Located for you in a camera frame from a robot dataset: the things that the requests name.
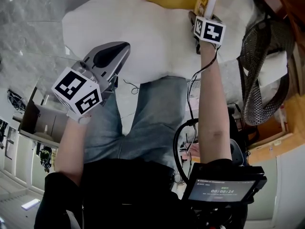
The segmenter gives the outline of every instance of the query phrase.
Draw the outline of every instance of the floor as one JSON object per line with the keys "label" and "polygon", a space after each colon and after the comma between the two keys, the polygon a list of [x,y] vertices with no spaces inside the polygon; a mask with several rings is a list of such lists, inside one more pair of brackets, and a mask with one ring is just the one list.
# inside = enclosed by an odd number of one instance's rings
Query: floor
{"label": "floor", "polygon": [[[0,87],[11,88],[25,99],[39,77],[54,82],[65,67],[78,58],[65,47],[61,20],[89,0],[0,0]],[[237,62],[221,65],[228,102],[241,103]],[[137,95],[131,85],[119,81],[117,101],[123,132],[131,127]]]}

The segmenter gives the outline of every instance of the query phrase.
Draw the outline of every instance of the white cube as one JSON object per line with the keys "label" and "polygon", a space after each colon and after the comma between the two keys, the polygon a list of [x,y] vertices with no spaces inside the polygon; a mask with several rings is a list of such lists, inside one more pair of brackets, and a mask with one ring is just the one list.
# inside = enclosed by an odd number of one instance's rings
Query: white cube
{"label": "white cube", "polygon": [[224,24],[204,17],[196,17],[194,34],[200,40],[221,45],[224,39],[224,31]]}
{"label": "white cube", "polygon": [[71,68],[63,71],[52,91],[63,105],[77,115],[84,115],[102,102],[99,85]]}

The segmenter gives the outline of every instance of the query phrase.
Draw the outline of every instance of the book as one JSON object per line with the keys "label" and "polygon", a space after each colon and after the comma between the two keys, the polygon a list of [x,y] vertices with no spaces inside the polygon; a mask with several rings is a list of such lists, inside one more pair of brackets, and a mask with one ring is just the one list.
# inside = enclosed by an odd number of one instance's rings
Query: book
{"label": "book", "polygon": [[210,19],[213,15],[213,10],[217,0],[197,0],[194,13],[197,16]]}

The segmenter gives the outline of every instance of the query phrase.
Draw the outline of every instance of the jeans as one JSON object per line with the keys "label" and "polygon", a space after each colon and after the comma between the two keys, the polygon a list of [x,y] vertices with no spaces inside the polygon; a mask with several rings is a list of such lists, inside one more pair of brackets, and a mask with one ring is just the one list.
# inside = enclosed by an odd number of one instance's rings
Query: jeans
{"label": "jeans", "polygon": [[85,163],[100,159],[154,161],[175,168],[173,137],[184,120],[187,82],[166,76],[141,84],[131,131],[122,134],[121,117],[112,94],[93,109],[85,140]]}

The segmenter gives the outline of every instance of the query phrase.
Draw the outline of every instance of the forearm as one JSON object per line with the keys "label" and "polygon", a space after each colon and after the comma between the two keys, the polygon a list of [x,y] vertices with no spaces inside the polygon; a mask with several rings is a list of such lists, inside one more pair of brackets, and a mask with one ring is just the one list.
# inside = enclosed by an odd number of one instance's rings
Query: forearm
{"label": "forearm", "polygon": [[63,173],[77,185],[80,184],[83,172],[86,130],[87,125],[81,125],[69,118],[55,161],[55,171]]}
{"label": "forearm", "polygon": [[[202,67],[214,55],[214,48],[202,43]],[[199,144],[202,163],[222,158],[232,159],[229,115],[217,60],[201,75]]]}

